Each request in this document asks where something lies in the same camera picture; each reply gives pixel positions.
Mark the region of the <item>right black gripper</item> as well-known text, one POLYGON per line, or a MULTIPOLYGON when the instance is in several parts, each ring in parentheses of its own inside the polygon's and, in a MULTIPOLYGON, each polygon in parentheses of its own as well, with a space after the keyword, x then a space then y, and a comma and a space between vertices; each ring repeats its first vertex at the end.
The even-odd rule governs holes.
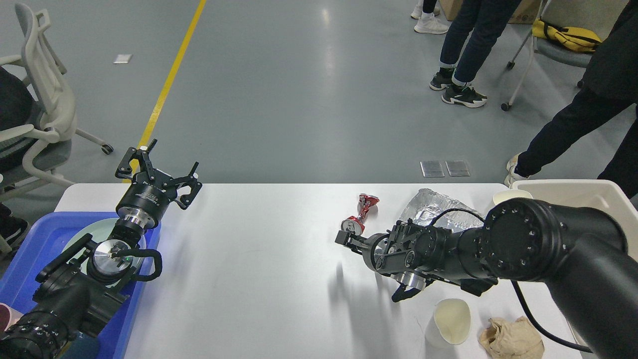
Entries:
POLYGON ((352 252, 362 255, 364 263, 370 270, 378 271, 377 261, 388 253, 390 233, 376 233, 369 238, 339 230, 335 243, 347 247, 352 252))

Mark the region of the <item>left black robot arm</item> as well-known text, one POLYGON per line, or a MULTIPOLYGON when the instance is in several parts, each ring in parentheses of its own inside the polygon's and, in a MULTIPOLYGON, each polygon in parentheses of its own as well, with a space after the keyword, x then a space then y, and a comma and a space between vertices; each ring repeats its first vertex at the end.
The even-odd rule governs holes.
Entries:
POLYGON ((150 153, 156 143, 130 147, 118 165, 115 176, 131 184, 107 238, 82 235, 38 273, 36 305, 4 331, 3 359, 56 359, 79 333, 102 332, 128 299, 122 293, 126 285, 161 275, 161 254, 142 248, 142 237, 160 224, 170 203, 187 209, 202 184, 198 162, 176 178, 155 168, 150 153))

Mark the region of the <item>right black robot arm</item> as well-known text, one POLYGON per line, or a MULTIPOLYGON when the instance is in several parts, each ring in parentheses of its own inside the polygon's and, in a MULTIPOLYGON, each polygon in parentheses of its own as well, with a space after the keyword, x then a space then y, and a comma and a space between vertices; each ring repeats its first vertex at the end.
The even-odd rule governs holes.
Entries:
POLYGON ((592 207, 512 198, 482 227, 461 232, 397 221, 369 238, 340 230, 335 241, 412 298, 435 280, 480 296, 498 279, 542 282, 572 327, 601 359, 638 352, 638 269, 619 223, 592 207))

